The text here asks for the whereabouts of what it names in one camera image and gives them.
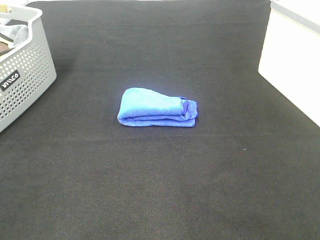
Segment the towel fold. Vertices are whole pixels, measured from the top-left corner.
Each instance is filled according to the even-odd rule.
[[[117,118],[131,127],[194,127],[197,116],[195,101],[134,87],[124,92]]]

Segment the basket label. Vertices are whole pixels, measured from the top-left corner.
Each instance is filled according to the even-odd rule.
[[[15,70],[13,73],[11,73],[5,80],[0,82],[0,88],[4,92],[7,90],[12,84],[15,83],[20,78],[20,73],[18,70]]]

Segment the laundry basket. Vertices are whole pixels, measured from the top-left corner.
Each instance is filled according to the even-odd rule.
[[[28,39],[0,58],[0,132],[52,84],[57,74],[41,21],[42,11],[0,5],[0,18],[27,22]]]

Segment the dark fabric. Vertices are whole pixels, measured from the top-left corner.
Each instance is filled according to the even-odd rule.
[[[320,239],[320,130],[258,74],[269,0],[38,2],[54,84],[0,134],[1,240]],[[198,102],[125,127],[125,89]]]

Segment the blue towel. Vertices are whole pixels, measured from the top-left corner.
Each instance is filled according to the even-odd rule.
[[[197,116],[195,101],[134,87],[122,96],[118,121],[131,127],[194,127]]]

